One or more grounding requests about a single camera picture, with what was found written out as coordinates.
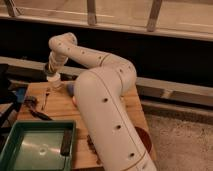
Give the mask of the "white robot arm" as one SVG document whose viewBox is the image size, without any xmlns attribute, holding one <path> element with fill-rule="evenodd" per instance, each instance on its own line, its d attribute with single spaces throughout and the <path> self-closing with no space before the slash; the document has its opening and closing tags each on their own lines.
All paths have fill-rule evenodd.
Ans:
<svg viewBox="0 0 213 171">
<path fill-rule="evenodd" d="M 70 32 L 51 37 L 49 48 L 49 75 L 69 59 L 87 68 L 74 83 L 74 96 L 105 171 L 157 171 L 121 102 L 136 82 L 132 62 L 79 46 Z"/>
</svg>

